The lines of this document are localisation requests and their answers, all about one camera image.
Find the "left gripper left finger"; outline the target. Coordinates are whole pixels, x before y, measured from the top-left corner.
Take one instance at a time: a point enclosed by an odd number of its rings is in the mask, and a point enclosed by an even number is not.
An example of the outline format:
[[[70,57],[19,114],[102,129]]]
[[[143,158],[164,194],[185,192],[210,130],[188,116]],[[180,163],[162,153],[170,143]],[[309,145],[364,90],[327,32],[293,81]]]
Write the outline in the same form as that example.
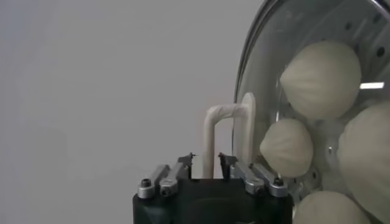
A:
[[[190,153],[179,157],[172,167],[167,164],[157,166],[152,175],[140,181],[137,197],[145,200],[154,198],[157,194],[163,197],[176,194],[179,190],[179,181],[191,179],[194,157],[195,154]]]

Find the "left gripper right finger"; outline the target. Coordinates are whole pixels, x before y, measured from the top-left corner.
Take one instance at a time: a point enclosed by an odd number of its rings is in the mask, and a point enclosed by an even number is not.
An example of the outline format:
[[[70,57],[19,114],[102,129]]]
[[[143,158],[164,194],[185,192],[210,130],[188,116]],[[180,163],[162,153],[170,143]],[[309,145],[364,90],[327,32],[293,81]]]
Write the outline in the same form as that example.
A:
[[[223,179],[242,180],[247,193],[256,195],[266,190],[273,197],[283,198],[288,196],[288,187],[283,179],[275,176],[262,164],[244,164],[237,157],[223,153],[220,153],[218,157]]]

